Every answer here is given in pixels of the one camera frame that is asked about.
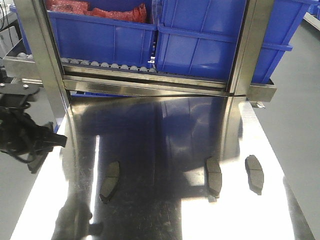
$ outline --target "blue plastic bin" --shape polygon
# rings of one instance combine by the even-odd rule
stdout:
[[[285,52],[292,51],[291,45],[264,43],[252,78],[253,83],[266,84]]]
[[[190,28],[193,28],[192,30],[195,30],[196,28],[199,29],[202,24],[202,30],[205,29],[206,22],[203,21],[203,18],[200,25],[200,21],[196,22],[198,18],[194,15],[197,14],[188,13],[187,17],[181,17],[183,11],[178,8],[185,2],[187,3],[189,0],[179,0],[179,2],[177,0],[163,0],[162,17],[160,18],[163,23],[158,25],[156,69],[160,72],[228,81],[240,27],[238,28],[238,25],[234,24],[234,29],[231,26],[221,29],[220,34],[215,34],[217,33],[216,29],[213,34],[210,34],[174,28],[177,26],[188,28],[190,26]],[[232,1],[216,0],[212,2],[223,2],[227,5]],[[267,83],[269,81],[284,53],[292,50],[292,46],[289,46],[290,39],[308,8],[311,4],[317,3],[318,0],[275,0],[264,44],[252,79],[253,83]],[[186,12],[193,11],[193,8],[196,8],[194,3],[193,5],[186,4],[183,7],[188,9]],[[219,14],[212,17],[222,18]]]
[[[264,42],[288,45],[310,5],[318,0],[275,0]]]
[[[315,5],[311,5],[308,9],[308,13],[310,13],[311,15],[317,15],[318,14],[318,5],[319,5],[319,3],[317,3]]]
[[[219,79],[227,82],[235,57],[237,38],[158,26],[156,69],[160,72]],[[285,51],[292,46],[264,43],[254,83],[266,83]]]
[[[145,2],[152,22],[152,0],[88,0],[90,9],[128,11]],[[14,5],[10,7],[17,12]],[[156,24],[48,11],[52,31],[62,58],[147,66],[150,61]],[[18,17],[27,54],[31,53]]]
[[[227,80],[237,37],[158,25],[155,66],[160,72]]]
[[[246,0],[163,0],[165,27],[237,37]]]

